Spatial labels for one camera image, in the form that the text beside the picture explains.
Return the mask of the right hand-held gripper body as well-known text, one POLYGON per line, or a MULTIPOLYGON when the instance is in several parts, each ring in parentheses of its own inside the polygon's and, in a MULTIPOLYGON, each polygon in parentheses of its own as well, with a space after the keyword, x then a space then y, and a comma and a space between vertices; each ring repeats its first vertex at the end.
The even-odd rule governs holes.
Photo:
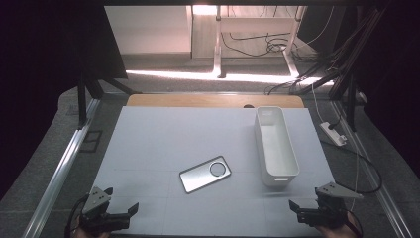
POLYGON ((317 207, 308 208, 298 204, 300 209, 296 213, 297 221, 311 227, 324 226, 328 228, 340 228, 349 224, 350 221, 344 199, 362 199, 363 196, 334 182, 329 182, 319 187, 323 189, 324 196, 317 196, 315 199, 317 207))

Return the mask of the white plastic storage bin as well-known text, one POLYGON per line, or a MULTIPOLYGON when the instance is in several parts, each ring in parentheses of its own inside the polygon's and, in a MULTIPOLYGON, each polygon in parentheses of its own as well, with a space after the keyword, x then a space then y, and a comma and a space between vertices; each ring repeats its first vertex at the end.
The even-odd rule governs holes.
POLYGON ((262 182, 270 187, 286 187, 300 173, 291 143, 284 110, 280 107, 258 107, 255 135, 262 182))

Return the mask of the black curtain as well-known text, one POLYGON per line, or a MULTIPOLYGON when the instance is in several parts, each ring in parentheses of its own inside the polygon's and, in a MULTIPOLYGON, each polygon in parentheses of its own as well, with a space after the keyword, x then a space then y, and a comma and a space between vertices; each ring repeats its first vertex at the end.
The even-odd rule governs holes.
POLYGON ((100 0, 0 0, 0 199, 80 80, 125 78, 100 0))
POLYGON ((420 0, 389 0, 354 73, 366 115, 420 178, 420 0))

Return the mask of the white power strip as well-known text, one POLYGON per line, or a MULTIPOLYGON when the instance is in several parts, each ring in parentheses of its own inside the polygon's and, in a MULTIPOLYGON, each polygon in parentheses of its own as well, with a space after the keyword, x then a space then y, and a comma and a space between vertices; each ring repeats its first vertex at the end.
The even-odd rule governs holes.
POLYGON ((335 130, 334 124, 330 124, 329 122, 323 122, 320 124, 320 127, 336 146, 341 147, 347 144, 347 137, 345 135, 339 134, 335 130))

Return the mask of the metal floor rail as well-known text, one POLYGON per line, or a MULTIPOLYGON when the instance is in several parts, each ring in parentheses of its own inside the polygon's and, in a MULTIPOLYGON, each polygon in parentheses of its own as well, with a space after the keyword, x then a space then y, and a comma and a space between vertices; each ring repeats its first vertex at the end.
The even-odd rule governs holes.
POLYGON ((367 180, 372 186, 381 185, 381 189, 375 193, 375 196, 382 206, 384 213, 396 234, 396 237, 413 238, 412 232, 410 231, 408 224, 406 223, 405 218, 397 207, 394 199, 391 197, 387 186, 384 182, 382 184, 379 183, 379 176, 376 175, 373 171, 373 168, 367 164, 367 162, 370 162, 370 156, 358 133, 351 129, 351 126, 346 122, 345 119, 341 120, 341 125, 346 135, 348 136, 349 143, 356 150, 356 153, 366 158, 364 162, 361 162, 361 165, 367 180))
POLYGON ((21 238, 39 238, 46 222, 53 210, 64 182, 70 172, 72 164, 77 156, 77 153, 82 145, 82 142, 87 135, 90 125, 93 121, 95 112, 100 104, 100 99, 91 99, 87 106, 87 119, 84 125, 74 131, 69 144, 67 145, 52 178, 37 206, 33 216, 28 223, 21 238))

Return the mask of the floor outlet plate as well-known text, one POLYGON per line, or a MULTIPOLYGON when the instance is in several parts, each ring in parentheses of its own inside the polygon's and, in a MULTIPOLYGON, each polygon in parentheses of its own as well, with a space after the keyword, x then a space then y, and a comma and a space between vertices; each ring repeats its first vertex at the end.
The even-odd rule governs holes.
POLYGON ((102 130, 88 131, 80 146, 80 153, 95 153, 100 144, 102 130))

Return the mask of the white table mat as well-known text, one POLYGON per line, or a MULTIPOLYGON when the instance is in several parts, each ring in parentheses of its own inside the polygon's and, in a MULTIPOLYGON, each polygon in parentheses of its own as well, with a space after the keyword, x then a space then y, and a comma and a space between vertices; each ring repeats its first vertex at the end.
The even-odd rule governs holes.
POLYGON ((263 184, 256 112, 244 108, 123 108, 95 185, 114 190, 109 210, 133 204, 128 234, 152 236, 315 237, 291 199, 314 199, 333 176, 305 109, 284 118, 300 172, 285 188, 263 184), (221 156, 231 175, 191 193, 180 172, 221 156))

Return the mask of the person's right hand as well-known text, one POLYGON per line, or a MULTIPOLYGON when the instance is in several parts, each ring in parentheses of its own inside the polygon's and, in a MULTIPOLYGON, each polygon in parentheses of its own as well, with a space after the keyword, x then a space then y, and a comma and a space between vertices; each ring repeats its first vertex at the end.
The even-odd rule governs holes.
POLYGON ((358 238, 358 236, 346 225, 329 229, 324 226, 316 226, 316 229, 322 234, 324 238, 358 238))

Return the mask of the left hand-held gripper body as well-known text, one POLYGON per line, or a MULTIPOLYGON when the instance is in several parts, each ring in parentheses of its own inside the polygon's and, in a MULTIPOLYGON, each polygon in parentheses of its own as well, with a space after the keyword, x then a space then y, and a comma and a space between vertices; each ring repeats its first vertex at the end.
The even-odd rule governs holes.
POLYGON ((129 213, 110 214, 107 208, 111 195, 94 186, 81 210, 79 226, 88 233, 105 233, 128 229, 130 226, 129 213))

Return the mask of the black stand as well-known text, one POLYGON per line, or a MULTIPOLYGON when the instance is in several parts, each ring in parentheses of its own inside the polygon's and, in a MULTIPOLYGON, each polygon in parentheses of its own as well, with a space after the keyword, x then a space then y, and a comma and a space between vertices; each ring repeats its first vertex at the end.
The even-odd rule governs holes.
POLYGON ((339 78, 329 92, 332 100, 344 101, 345 120, 353 132, 356 132, 355 107, 357 86, 352 75, 339 78))
MULTIPOLYGON (((105 78, 104 81, 128 95, 141 93, 124 85, 116 78, 105 78)), ((77 84, 79 130, 87 124, 86 92, 89 92, 93 99, 101 99, 104 95, 104 90, 99 83, 99 79, 82 74, 77 84)))

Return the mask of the white metal desk frame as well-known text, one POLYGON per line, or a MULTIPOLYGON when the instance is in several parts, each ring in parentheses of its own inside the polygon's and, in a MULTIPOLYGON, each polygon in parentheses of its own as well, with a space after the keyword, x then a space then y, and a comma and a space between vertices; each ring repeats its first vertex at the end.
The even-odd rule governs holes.
POLYGON ((305 6, 298 6, 290 17, 227 17, 221 15, 221 6, 216 7, 216 42, 213 57, 213 74, 222 76, 222 34, 223 33, 270 33, 284 30, 287 42, 282 55, 292 77, 298 75, 291 50, 305 13, 305 6))

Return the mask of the person's left hand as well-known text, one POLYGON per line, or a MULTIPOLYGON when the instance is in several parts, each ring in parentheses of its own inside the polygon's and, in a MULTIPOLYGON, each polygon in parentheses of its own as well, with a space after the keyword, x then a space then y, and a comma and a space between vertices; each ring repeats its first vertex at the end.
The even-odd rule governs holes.
POLYGON ((105 232, 97 235, 92 235, 84 231, 83 229, 76 229, 72 235, 72 238, 110 238, 110 234, 105 232))

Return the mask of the wooden table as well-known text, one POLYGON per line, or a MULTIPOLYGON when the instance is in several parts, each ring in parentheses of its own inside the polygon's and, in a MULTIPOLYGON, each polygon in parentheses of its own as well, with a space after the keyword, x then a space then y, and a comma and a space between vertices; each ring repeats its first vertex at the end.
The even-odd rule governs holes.
POLYGON ((127 105, 221 108, 250 108, 251 106, 304 107, 302 99, 298 96, 248 94, 134 94, 129 97, 127 105))

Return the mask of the grey phone case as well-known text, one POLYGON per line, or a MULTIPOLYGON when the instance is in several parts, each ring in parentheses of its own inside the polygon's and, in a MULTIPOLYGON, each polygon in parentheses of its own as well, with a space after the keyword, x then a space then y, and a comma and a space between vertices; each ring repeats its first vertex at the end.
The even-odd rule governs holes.
POLYGON ((225 179, 231 170, 223 156, 203 162, 179 173, 179 178, 186 193, 194 192, 207 185, 225 179))

